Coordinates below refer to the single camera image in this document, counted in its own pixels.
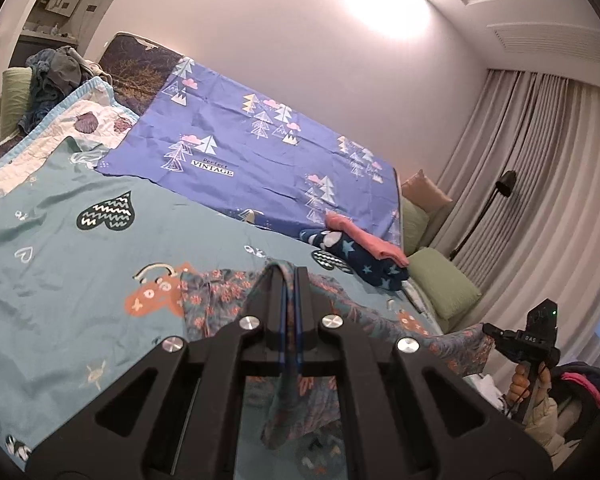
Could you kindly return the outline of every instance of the air vent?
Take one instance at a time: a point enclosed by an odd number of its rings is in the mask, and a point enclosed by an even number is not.
[[[600,63],[600,30],[555,23],[503,23],[488,28],[506,52],[545,52]]]

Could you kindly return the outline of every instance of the silver bolt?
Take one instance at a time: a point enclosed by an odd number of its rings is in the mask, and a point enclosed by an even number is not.
[[[177,336],[172,335],[162,342],[162,349],[170,354],[181,350],[184,346],[184,341]]]
[[[260,326],[260,320],[255,316],[244,316],[238,323],[244,330],[254,330]]]
[[[322,325],[325,328],[340,328],[343,320],[338,314],[327,314],[322,318]]]
[[[405,354],[413,354],[418,348],[420,348],[420,343],[412,337],[403,337],[398,341],[398,350]]]

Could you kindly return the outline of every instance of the green pillow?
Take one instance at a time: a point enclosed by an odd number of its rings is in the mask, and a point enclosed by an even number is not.
[[[465,313],[482,296],[469,278],[435,249],[425,247],[412,254],[409,274],[445,320]]]
[[[9,137],[29,107],[30,68],[13,67],[2,72],[0,140]]]
[[[408,198],[400,198],[402,204],[402,250],[409,256],[418,249],[418,243],[429,224],[429,215]]]

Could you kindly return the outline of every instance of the purple fabric with tree print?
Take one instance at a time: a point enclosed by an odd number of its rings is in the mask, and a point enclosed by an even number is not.
[[[231,269],[203,274],[183,272],[180,286],[189,339],[213,336],[240,314],[250,294],[266,292],[263,284],[270,266],[279,267],[285,277],[289,291],[287,313],[293,319],[294,266],[288,262],[270,262],[261,273]],[[442,336],[424,336],[351,301],[333,278],[310,273],[309,279],[314,290],[331,301],[334,313],[359,323],[371,337],[391,343],[401,337],[413,337],[462,376],[479,373],[486,364],[493,340],[484,335],[481,324]],[[292,329],[288,340],[292,350]],[[248,378],[244,398],[250,405],[268,409],[262,441],[273,449],[340,418],[334,378],[301,377],[294,360],[279,378]]]
[[[293,238],[323,226],[333,211],[401,244],[400,194],[390,164],[189,57],[175,65],[98,171],[147,178]]]

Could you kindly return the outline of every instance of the floor lamp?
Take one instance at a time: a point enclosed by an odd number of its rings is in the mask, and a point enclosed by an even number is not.
[[[508,198],[509,196],[511,196],[511,193],[513,192],[513,187],[516,185],[517,177],[518,177],[518,175],[516,174],[515,171],[509,170],[509,171],[506,171],[498,179],[495,187],[493,188],[493,191],[491,191],[491,196],[489,197],[489,199],[487,200],[487,203],[482,208],[482,211],[480,211],[480,215],[478,216],[477,220],[475,221],[473,227],[471,227],[471,230],[466,234],[464,239],[460,242],[460,245],[458,245],[458,247],[456,247],[453,251],[451,251],[451,254],[449,254],[450,261],[454,260],[454,258],[458,255],[458,253],[464,247],[464,244],[469,239],[469,237],[472,234],[474,234],[475,229],[478,227],[478,224],[480,223],[480,221],[487,214],[487,211],[491,207],[491,204],[493,204],[493,201],[496,199],[496,196],[498,195],[498,193],[503,195],[505,198]]]

